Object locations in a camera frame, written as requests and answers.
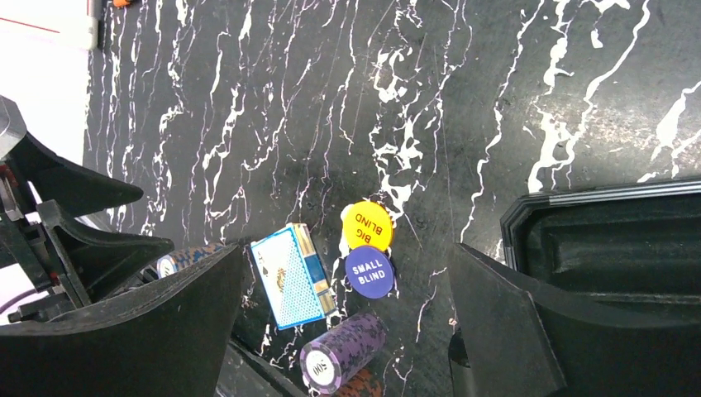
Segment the orange knob on pole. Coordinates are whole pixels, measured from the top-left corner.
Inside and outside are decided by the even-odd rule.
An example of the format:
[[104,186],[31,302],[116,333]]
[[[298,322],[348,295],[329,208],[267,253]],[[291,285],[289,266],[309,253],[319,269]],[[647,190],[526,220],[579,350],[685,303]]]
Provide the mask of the orange knob on pole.
[[133,3],[133,0],[112,0],[114,7],[127,7]]

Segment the blue small blind button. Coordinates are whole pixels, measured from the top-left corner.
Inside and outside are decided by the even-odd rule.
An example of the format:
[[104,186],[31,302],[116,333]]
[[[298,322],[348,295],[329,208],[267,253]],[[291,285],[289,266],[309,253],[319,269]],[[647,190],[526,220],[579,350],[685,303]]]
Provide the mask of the blue small blind button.
[[383,251],[373,246],[352,249],[345,268],[352,288],[366,298],[381,299],[393,289],[393,265]]

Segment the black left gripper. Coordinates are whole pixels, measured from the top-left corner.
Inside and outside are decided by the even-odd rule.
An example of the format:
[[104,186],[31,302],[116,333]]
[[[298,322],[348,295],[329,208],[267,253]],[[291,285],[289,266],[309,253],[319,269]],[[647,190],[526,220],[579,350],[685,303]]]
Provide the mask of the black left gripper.
[[105,299],[174,249],[171,240],[87,226],[73,217],[133,203],[133,184],[57,155],[1,98],[1,266],[19,265],[30,287],[1,304],[8,323],[46,322]]

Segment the white pvc pipe frame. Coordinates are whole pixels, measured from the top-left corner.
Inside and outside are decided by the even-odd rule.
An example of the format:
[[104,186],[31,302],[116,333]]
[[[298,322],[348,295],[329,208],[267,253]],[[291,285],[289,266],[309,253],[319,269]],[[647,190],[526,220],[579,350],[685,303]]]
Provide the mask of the white pvc pipe frame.
[[98,45],[101,3],[76,1],[2,1],[1,33],[42,38],[80,50]]

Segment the yellow big blind button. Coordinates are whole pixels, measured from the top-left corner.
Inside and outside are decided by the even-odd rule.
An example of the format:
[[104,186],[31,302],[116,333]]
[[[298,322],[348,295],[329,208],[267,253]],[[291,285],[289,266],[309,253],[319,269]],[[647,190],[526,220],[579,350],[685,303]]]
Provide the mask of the yellow big blind button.
[[393,221],[379,203],[359,201],[341,216],[342,231],[350,249],[372,246],[387,251],[393,242]]

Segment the blue playing card deck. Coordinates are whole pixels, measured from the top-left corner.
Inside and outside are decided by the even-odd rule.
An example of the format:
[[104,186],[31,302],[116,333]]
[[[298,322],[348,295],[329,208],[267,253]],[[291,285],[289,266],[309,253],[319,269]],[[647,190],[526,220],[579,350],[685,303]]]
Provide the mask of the blue playing card deck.
[[277,329],[315,322],[337,311],[330,283],[306,224],[289,223],[252,242],[250,252]]

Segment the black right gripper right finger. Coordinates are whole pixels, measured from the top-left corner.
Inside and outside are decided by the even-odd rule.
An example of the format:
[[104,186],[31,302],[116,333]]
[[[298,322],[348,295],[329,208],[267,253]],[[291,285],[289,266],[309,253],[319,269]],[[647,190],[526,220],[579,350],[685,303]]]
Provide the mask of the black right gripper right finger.
[[697,396],[700,324],[600,304],[462,243],[451,291],[479,396]]

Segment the blue orange poker chip stack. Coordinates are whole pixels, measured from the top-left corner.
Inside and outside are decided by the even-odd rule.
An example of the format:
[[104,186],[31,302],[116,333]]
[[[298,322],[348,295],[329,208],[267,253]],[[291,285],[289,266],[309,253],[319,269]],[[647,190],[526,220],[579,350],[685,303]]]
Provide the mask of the blue orange poker chip stack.
[[173,251],[162,256],[156,262],[156,271],[160,278],[179,272],[194,263],[220,251],[225,245],[217,242],[206,246],[196,246]]

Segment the purple 500 poker chip stack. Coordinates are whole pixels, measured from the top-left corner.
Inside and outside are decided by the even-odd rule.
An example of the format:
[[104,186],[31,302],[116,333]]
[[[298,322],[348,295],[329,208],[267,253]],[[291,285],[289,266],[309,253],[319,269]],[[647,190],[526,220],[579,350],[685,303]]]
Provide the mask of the purple 500 poker chip stack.
[[316,391],[332,394],[371,362],[386,340],[387,329],[378,316],[357,313],[303,347],[303,378]]

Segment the orange black 100 chip stack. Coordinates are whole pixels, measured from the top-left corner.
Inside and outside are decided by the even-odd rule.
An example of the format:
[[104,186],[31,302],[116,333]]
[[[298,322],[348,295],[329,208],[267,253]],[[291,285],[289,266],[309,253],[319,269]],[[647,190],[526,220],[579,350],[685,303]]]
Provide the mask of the orange black 100 chip stack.
[[384,387],[381,379],[378,378],[372,371],[362,369],[350,378],[340,389],[338,389],[334,397],[382,397]]

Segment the black poker set case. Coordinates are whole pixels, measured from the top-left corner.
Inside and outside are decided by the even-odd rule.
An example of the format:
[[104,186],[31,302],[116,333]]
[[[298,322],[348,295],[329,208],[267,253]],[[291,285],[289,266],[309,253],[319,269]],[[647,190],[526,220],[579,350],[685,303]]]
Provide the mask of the black poker set case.
[[700,181],[518,198],[500,221],[506,264],[601,304],[700,318]]

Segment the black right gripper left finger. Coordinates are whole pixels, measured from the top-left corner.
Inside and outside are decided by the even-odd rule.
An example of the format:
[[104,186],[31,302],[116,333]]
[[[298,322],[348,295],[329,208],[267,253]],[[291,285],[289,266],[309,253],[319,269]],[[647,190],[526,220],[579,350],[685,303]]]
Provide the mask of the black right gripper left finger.
[[212,396],[241,306],[230,245],[163,279],[1,329],[4,396]]

